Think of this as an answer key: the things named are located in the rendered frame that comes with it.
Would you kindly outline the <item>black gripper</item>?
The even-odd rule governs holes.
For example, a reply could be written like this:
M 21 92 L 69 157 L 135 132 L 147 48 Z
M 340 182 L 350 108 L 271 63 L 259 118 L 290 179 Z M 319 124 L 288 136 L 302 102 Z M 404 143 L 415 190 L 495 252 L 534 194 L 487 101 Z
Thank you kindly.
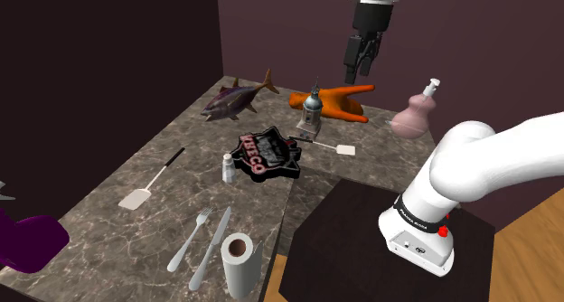
M 357 34 L 349 37 L 343 58 L 346 84 L 355 83 L 358 60 L 359 73 L 362 76 L 369 75 L 371 65 L 379 53 L 383 33 L 390 25 L 392 9 L 393 5 L 356 4 L 352 27 Z

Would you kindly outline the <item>orange plucked chicken figure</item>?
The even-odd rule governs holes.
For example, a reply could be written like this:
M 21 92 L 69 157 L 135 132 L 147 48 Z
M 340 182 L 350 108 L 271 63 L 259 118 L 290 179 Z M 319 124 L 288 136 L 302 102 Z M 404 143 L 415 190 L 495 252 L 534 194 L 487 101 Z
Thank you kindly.
M 354 85 L 320 89 L 318 96 L 323 102 L 321 116 L 348 122 L 367 123 L 369 119 L 363 115 L 362 105 L 355 99 L 350 99 L 350 96 L 374 91 L 374 89 L 374 85 Z

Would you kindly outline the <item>grey tower figure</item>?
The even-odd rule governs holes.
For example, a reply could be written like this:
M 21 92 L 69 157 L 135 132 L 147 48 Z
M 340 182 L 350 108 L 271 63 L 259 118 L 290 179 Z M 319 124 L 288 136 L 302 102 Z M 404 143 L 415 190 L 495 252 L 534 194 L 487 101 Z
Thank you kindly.
M 321 129 L 321 113 L 323 102 L 319 98 L 320 88 L 318 82 L 315 83 L 310 95 L 303 102 L 302 117 L 296 128 L 301 138 L 315 140 Z

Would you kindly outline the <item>pink soap dispenser bottle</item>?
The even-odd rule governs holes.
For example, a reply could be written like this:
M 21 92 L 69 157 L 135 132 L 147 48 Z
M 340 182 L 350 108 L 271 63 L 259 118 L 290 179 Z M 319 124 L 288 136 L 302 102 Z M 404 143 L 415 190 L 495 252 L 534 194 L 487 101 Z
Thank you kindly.
M 437 106 L 432 96 L 440 84 L 439 79 L 432 78 L 429 81 L 421 94 L 409 98 L 406 109 L 396 114 L 392 120 L 386 121 L 398 137 L 415 139 L 428 131 L 428 114 Z

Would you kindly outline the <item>small white spatula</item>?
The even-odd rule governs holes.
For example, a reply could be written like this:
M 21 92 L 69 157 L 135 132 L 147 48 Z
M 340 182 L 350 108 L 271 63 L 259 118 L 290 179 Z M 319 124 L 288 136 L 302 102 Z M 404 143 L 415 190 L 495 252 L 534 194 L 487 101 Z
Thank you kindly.
M 346 155 L 346 156 L 355 156 L 356 155 L 356 148 L 354 146 L 347 146 L 347 145 L 337 145 L 337 146 L 328 146 L 326 144 L 322 144 L 311 139 L 306 139 L 302 137 L 291 137 L 291 139 L 299 140 L 307 143 L 316 144 L 319 146 L 324 146 L 328 148 L 332 148 L 335 152 L 339 155 Z

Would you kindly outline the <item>black sign with red lettering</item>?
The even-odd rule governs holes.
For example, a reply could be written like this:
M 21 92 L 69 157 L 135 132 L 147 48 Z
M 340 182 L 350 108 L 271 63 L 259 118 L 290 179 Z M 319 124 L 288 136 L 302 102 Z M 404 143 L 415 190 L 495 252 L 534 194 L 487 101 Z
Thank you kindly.
M 230 152 L 234 166 L 255 183 L 276 177 L 297 179 L 302 149 L 294 139 L 284 138 L 272 126 L 258 133 L 239 136 L 238 146 Z

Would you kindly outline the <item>purple fish figure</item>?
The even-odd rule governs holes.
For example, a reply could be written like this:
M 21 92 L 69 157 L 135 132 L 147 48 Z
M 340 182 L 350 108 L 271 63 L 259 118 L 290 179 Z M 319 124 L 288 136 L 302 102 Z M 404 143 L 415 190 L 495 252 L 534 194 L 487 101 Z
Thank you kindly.
M 260 85 L 242 87 L 239 85 L 239 79 L 236 78 L 231 87 L 221 87 L 219 93 L 202 110 L 201 115 L 206 117 L 205 121 L 214 121 L 224 118 L 238 120 L 238 115 L 243 109 L 257 113 L 251 102 L 264 88 L 279 93 L 272 83 L 271 69 L 267 70 L 265 79 Z

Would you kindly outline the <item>white salt shaker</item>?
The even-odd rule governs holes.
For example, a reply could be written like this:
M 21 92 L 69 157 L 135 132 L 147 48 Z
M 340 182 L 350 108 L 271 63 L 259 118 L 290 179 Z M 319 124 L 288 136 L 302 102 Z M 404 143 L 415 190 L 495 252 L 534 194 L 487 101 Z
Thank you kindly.
M 231 153 L 227 153 L 223 156 L 222 160 L 222 180 L 225 183 L 233 183 L 236 179 L 236 167 Z

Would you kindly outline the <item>dark robot stand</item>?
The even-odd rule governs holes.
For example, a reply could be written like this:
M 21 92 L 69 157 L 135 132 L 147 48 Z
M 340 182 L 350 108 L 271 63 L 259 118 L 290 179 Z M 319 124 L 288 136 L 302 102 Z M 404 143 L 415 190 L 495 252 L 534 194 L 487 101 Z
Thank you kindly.
M 279 289 L 287 302 L 489 302 L 494 227 L 452 210 L 455 260 L 437 277 L 388 250 L 378 218 L 396 197 L 341 180 L 294 233 Z

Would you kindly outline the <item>white paper towel roll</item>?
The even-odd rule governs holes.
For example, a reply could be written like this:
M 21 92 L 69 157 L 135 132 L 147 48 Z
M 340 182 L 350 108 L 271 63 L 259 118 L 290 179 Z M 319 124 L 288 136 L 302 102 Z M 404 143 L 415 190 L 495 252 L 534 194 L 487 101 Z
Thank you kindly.
M 264 243 L 255 245 L 249 235 L 232 233 L 221 245 L 228 291 L 233 298 L 247 296 L 259 281 Z

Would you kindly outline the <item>silver knife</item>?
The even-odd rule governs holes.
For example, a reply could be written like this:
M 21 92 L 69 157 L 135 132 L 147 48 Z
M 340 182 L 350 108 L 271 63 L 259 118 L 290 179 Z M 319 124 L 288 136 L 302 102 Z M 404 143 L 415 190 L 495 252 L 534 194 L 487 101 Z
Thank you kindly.
M 206 272 L 206 268 L 207 268 L 207 264 L 209 261 L 210 256 L 212 255 L 212 252 L 214 250 L 214 248 L 219 244 L 219 242 L 222 239 L 222 236 L 226 230 L 227 224 L 230 220 L 230 214 L 231 214 L 231 208 L 228 207 L 222 218 L 221 221 L 219 222 L 216 232 L 213 235 L 213 238 L 205 252 L 204 257 L 202 258 L 202 261 L 200 263 L 200 265 L 198 266 L 197 270 L 193 273 L 192 278 L 189 281 L 189 289 L 191 291 L 195 291 L 198 290 L 200 285 L 202 284 L 202 280 L 203 277 L 205 275 Z

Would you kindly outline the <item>silver fork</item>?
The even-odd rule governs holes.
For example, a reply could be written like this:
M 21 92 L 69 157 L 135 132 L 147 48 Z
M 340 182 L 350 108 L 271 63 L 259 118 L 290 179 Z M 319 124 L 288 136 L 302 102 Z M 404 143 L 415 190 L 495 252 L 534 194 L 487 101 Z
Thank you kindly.
M 183 259 L 185 252 L 187 251 L 189 244 L 193 240 L 194 235 L 200 229 L 200 227 L 206 222 L 208 216 L 212 213 L 212 211 L 213 211 L 213 209 L 211 207 L 205 208 L 196 217 L 196 225 L 193 229 L 193 232 L 188 237 L 188 239 L 184 242 L 182 247 L 174 254 L 174 256 L 171 258 L 171 260 L 169 261 L 169 263 L 166 267 L 166 269 L 169 272 L 175 272 L 177 270 L 178 266 L 180 265 L 180 263 Z

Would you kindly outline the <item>purple rounded object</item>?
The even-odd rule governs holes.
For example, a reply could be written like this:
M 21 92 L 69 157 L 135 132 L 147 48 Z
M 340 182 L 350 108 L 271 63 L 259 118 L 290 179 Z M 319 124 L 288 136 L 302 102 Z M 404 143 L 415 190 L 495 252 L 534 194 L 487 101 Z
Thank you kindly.
M 42 270 L 70 241 L 49 215 L 13 221 L 0 209 L 0 264 L 22 273 Z

